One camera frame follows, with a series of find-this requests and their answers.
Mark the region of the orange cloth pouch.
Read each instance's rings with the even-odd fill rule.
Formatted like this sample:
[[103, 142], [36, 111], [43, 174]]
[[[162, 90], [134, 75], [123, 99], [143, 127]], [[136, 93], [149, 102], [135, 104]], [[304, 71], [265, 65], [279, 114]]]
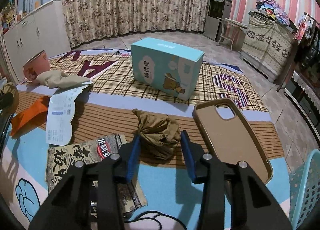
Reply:
[[42, 124], [46, 122], [49, 100], [49, 96], [41, 96], [29, 108], [14, 116], [11, 120], [10, 136], [14, 137], [30, 123]]

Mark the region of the brown crumpled paper wad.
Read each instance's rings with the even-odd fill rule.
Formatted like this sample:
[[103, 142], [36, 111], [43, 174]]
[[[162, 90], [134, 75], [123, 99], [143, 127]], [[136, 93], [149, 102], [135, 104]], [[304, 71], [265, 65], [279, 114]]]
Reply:
[[16, 112], [19, 104], [19, 94], [16, 86], [7, 82], [1, 85], [1, 118]]

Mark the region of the white cabinet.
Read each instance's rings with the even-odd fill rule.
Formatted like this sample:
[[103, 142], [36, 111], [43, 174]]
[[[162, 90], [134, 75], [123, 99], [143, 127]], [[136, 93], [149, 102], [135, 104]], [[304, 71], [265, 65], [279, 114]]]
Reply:
[[48, 57], [69, 52], [62, 0], [48, 1], [2, 32], [1, 47], [15, 83], [24, 79], [23, 65], [40, 51]]

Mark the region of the small metal stool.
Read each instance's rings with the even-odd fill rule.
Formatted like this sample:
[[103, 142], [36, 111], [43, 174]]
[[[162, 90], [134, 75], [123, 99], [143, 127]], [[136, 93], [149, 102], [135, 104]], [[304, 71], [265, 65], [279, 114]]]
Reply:
[[217, 45], [220, 45], [222, 41], [228, 40], [231, 42], [230, 44], [230, 51], [233, 51], [233, 44], [239, 34], [240, 31], [246, 30], [248, 25], [244, 23], [238, 22], [233, 19], [228, 18], [218, 18], [219, 22], [222, 25], [221, 35], [217, 42]]

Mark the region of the pink cartoon mug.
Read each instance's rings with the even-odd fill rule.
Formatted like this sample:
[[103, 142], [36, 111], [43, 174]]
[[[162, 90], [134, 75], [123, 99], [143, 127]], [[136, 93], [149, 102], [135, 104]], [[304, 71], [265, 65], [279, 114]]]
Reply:
[[29, 59], [23, 66], [25, 78], [33, 84], [38, 84], [37, 76], [50, 70], [50, 64], [46, 52], [43, 50]]

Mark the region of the brown phone case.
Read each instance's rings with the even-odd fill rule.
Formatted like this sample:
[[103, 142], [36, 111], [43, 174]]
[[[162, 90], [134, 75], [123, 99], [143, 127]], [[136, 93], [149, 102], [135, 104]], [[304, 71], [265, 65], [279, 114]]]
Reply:
[[263, 183], [273, 176], [270, 161], [242, 111], [228, 98], [194, 106], [193, 118], [208, 147], [222, 162], [247, 162]]

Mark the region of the cloth covered cabinet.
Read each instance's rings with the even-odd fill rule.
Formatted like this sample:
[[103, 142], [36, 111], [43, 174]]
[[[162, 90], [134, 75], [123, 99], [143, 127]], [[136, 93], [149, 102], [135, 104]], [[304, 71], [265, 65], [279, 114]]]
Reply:
[[250, 11], [240, 58], [273, 83], [284, 71], [293, 44], [293, 30], [290, 27], [257, 11]]

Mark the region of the teal cardboard box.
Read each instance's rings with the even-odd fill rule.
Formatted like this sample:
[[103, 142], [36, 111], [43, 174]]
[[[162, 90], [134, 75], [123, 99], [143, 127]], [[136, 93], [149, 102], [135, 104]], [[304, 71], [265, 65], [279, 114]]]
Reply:
[[195, 90], [203, 57], [203, 51], [157, 38], [131, 44], [135, 80], [184, 101]]

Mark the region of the colourful cartoon blanket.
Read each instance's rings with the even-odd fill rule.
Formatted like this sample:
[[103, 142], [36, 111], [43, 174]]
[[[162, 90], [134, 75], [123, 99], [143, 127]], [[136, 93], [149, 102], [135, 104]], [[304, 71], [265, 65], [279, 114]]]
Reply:
[[[103, 73], [93, 79], [75, 102], [72, 120], [72, 152], [83, 157], [80, 144], [101, 136], [123, 135], [132, 140], [138, 118], [133, 109], [173, 117], [180, 129], [186, 130], [192, 142], [204, 140], [193, 119], [196, 104], [221, 97], [232, 99], [253, 128], [270, 161], [273, 175], [267, 188], [284, 213], [290, 211], [290, 184], [284, 151], [265, 107], [249, 78], [240, 70], [234, 58], [224, 64], [206, 62], [201, 66], [195, 93], [184, 102], [155, 90], [133, 78], [131, 56], [123, 50], [88, 50], [79, 56], [59, 55], [50, 59], [54, 69], [78, 73], [83, 66], [101, 64]], [[1, 195], [17, 221], [27, 228], [40, 204], [49, 193], [46, 179], [49, 145], [46, 123], [37, 118], [15, 136], [7, 135], [1, 158]], [[182, 151], [176, 150], [170, 160], [153, 158], [143, 151], [138, 168], [138, 182], [145, 196], [134, 216], [149, 211], [161, 212], [195, 229], [200, 214], [202, 185], [191, 183]]]

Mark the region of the beige crumpled cloth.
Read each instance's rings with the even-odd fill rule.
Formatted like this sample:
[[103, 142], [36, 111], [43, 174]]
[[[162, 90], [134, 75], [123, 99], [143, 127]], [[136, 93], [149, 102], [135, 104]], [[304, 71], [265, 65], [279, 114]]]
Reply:
[[50, 89], [67, 89], [91, 82], [91, 80], [87, 77], [82, 77], [79, 75], [67, 75], [59, 70], [45, 71], [39, 74], [36, 80], [39, 82], [39, 84], [47, 86]]

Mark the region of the teal plastic laundry basket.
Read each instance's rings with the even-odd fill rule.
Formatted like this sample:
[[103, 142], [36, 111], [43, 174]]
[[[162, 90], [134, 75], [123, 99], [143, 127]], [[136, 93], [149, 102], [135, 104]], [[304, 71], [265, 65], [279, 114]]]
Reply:
[[314, 149], [306, 161], [289, 175], [290, 213], [293, 229], [298, 229], [308, 219], [319, 201], [319, 150]]

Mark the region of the white printed paper card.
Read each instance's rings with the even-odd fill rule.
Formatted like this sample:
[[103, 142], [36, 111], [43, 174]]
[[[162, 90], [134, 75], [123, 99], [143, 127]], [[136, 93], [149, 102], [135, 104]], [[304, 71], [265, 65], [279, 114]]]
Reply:
[[72, 138], [71, 121], [75, 115], [75, 100], [83, 91], [82, 87], [57, 90], [49, 100], [46, 121], [46, 142], [65, 146]]

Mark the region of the brown paper ball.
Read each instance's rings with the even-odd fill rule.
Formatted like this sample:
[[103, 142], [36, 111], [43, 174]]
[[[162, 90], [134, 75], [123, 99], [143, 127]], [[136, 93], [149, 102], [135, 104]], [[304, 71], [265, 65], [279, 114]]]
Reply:
[[133, 109], [138, 118], [137, 134], [153, 156], [161, 160], [173, 157], [180, 143], [180, 125], [168, 115], [153, 114]]

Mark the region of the silver water dispenser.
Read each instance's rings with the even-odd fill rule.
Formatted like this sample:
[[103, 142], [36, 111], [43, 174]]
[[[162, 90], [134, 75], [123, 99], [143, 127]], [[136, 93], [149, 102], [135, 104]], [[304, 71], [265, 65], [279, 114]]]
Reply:
[[218, 41], [222, 31], [221, 20], [229, 18], [231, 14], [232, 0], [209, 0], [204, 36]]

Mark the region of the pile of folded clothes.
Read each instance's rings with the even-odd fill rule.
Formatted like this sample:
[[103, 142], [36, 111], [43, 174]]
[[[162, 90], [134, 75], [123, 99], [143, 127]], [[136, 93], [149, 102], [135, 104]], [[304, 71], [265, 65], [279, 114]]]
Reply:
[[256, 8], [265, 10], [267, 15], [282, 25], [290, 25], [290, 19], [276, 0], [256, 0]]

